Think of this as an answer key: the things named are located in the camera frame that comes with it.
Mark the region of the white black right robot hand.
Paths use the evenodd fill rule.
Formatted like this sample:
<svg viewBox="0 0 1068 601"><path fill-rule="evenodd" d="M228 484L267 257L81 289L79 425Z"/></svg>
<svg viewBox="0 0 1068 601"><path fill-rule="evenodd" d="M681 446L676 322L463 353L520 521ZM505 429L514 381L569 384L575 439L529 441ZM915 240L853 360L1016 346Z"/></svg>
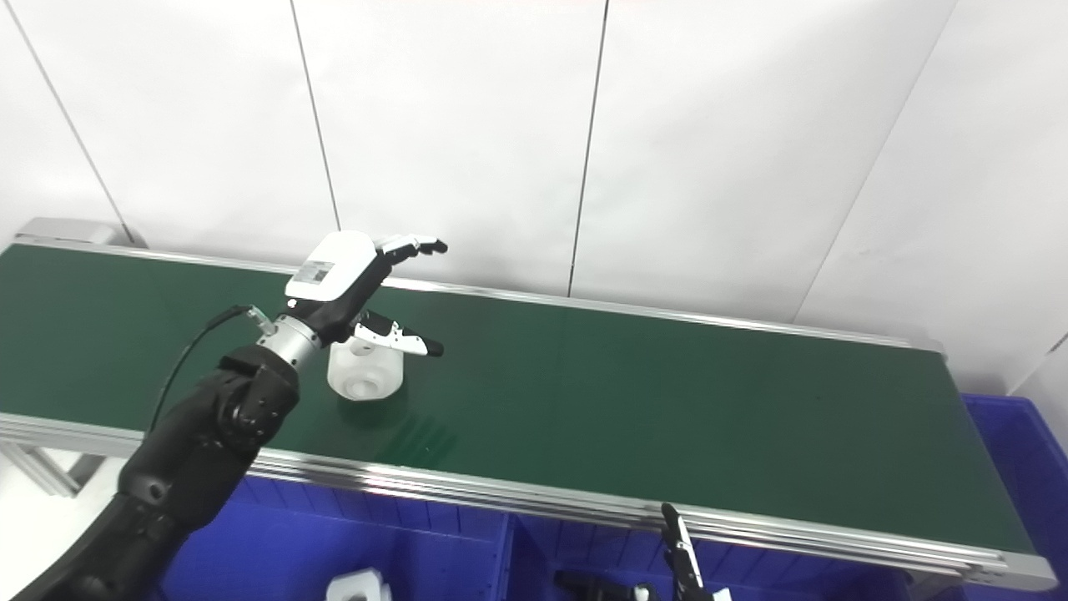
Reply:
<svg viewBox="0 0 1068 601"><path fill-rule="evenodd" d="M684 517L671 503L661 503L664 528L661 537L665 545L664 558L672 572L672 600L733 600L729 588L709 591L698 570L697 549L694 547Z"/></svg>

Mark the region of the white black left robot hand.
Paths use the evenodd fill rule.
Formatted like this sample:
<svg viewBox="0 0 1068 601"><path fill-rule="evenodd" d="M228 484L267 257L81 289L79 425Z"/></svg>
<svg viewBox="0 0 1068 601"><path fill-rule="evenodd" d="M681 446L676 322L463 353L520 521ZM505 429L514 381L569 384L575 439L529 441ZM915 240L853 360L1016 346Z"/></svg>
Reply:
<svg viewBox="0 0 1068 601"><path fill-rule="evenodd" d="M429 235L392 235L377 242L355 230L330 233L287 281L283 315L297 322L316 349L357 338L411 355L443 355L441 342L370 311L367 304L394 266L447 250L443 240Z"/></svg>

